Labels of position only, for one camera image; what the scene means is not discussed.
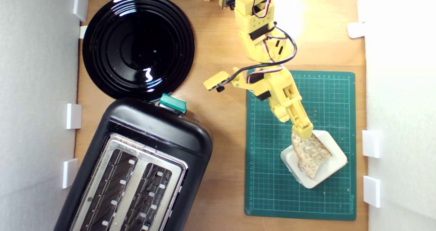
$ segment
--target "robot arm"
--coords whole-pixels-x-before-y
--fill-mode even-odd
[[[234,10],[246,55],[260,64],[233,68],[235,73],[231,76],[219,72],[206,80],[204,86],[221,92],[224,85],[230,83],[251,91],[260,100],[268,99],[277,119],[291,120],[294,132],[301,138],[309,138],[313,125],[301,104],[302,98],[292,75],[281,65],[295,56],[296,45],[274,23],[274,0],[220,0],[220,5]],[[248,70],[254,71],[244,77],[242,72]]]

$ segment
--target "white clip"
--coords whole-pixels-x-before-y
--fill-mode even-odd
[[[78,159],[73,158],[64,161],[64,172],[62,177],[62,188],[66,189],[73,184],[78,170]]]
[[[86,32],[87,28],[88,28],[88,25],[80,26],[80,34],[79,34],[79,39],[80,40],[82,40],[84,38],[84,33]]]
[[[368,8],[365,0],[357,0],[358,22],[351,22],[347,25],[348,35],[355,39],[366,35],[366,19],[368,17]]]
[[[74,0],[73,14],[81,21],[86,21],[88,16],[88,0]]]
[[[365,23],[362,22],[352,22],[347,25],[348,35],[350,38],[355,39],[358,37],[365,36],[366,29]]]
[[[380,208],[380,180],[369,177],[367,175],[363,176],[363,201],[374,206],[375,208]]]
[[[81,128],[81,105],[67,104],[67,129]]]
[[[380,133],[362,130],[362,153],[367,157],[380,158]]]

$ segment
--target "wooden surface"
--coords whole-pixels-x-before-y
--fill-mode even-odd
[[[88,19],[109,1],[89,0]],[[246,93],[231,87],[222,93],[209,92],[202,82],[219,71],[230,73],[234,66],[244,67],[251,62],[246,59],[237,37],[234,13],[230,9],[221,10],[217,0],[171,1],[186,13],[196,38],[192,70],[173,95],[188,102],[188,109],[211,129],[214,138],[212,158],[185,230],[368,230],[368,207],[362,195],[362,176],[367,172],[367,163],[361,153],[361,130],[366,127],[364,42],[351,40],[347,35],[347,23],[357,20],[357,0],[293,2],[289,17],[294,17],[299,24],[299,34],[295,36],[299,51],[286,65],[296,70],[353,71],[356,74],[357,220],[351,222],[244,214]],[[78,103],[83,108],[83,119],[82,129],[77,131],[75,157],[81,161],[101,115],[113,99],[89,79],[81,55],[79,65]]]

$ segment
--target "toaster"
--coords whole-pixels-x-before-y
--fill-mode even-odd
[[[212,138],[164,94],[115,100],[105,111],[55,231],[182,231],[212,154]]]

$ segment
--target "red and white wire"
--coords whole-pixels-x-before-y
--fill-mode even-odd
[[[258,18],[264,18],[264,17],[266,17],[266,15],[268,14],[268,9],[269,9],[269,4],[271,3],[271,0],[266,0],[266,3],[265,3],[265,11],[263,12],[263,15],[257,15],[256,14],[256,12],[254,12],[254,9],[253,9],[253,14],[255,15],[255,16],[257,16]]]
[[[270,62],[274,62],[274,60],[271,58],[271,55],[269,54],[268,46],[266,46],[265,40],[262,40],[262,45],[263,45],[263,49],[265,50],[265,52],[268,53],[269,61],[270,61]],[[248,74],[248,75],[247,75],[247,83],[250,83],[250,76],[253,75],[253,74],[267,74],[267,73],[274,73],[274,72],[281,71],[282,69],[283,69],[283,65],[280,65],[279,68],[275,68],[275,69],[266,69],[266,70],[259,70],[259,71],[252,72],[251,74]]]

